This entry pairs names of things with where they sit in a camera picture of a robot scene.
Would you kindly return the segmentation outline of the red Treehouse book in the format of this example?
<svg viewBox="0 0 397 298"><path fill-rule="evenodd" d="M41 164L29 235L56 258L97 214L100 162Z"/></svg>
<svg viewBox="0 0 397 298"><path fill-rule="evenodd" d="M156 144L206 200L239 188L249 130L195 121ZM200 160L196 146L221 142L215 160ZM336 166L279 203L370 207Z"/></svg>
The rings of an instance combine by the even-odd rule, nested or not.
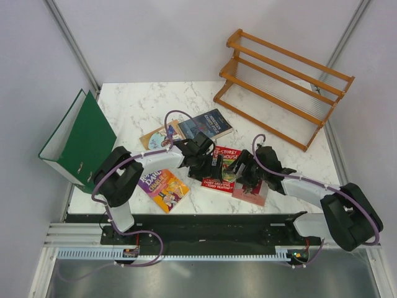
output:
<svg viewBox="0 0 397 298"><path fill-rule="evenodd" d="M236 175L228 168L238 159L240 154L241 150L216 145L212 161L212 169L214 171L210 178L202 180L201 186L214 191L232 194Z"/></svg>

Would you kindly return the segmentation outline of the pink red Shakespeare Story book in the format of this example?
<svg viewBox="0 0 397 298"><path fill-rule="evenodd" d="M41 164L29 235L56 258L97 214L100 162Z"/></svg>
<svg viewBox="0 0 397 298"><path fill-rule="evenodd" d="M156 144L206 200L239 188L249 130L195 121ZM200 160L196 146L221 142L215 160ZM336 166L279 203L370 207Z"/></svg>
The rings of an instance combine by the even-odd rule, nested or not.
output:
<svg viewBox="0 0 397 298"><path fill-rule="evenodd" d="M259 182L259 184L254 188L250 188L242 185L241 183L235 182L232 197L244 202L264 207L268 191L269 187L265 182Z"/></svg>

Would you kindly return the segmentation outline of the purple orange Roald Dahl book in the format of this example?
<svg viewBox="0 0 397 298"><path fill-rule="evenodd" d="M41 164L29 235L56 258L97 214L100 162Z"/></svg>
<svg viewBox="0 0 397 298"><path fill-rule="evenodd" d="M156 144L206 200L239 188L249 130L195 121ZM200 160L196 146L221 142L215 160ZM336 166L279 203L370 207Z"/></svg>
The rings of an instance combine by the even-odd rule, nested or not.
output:
<svg viewBox="0 0 397 298"><path fill-rule="evenodd" d="M167 214L190 191L186 184L167 169L143 175L138 185Z"/></svg>

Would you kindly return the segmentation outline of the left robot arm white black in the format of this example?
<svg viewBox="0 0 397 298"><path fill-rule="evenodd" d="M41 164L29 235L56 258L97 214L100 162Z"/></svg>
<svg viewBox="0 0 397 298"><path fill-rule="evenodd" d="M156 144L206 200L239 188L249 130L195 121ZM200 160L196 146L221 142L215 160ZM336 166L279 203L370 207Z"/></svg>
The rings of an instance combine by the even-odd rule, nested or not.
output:
<svg viewBox="0 0 397 298"><path fill-rule="evenodd" d="M202 132L193 139L136 154L117 147L95 172L91 199L105 206L115 238L129 244L136 237L136 229L128 201L140 178L164 169L188 168L188 176L193 179L221 181L223 156L214 153L214 142Z"/></svg>

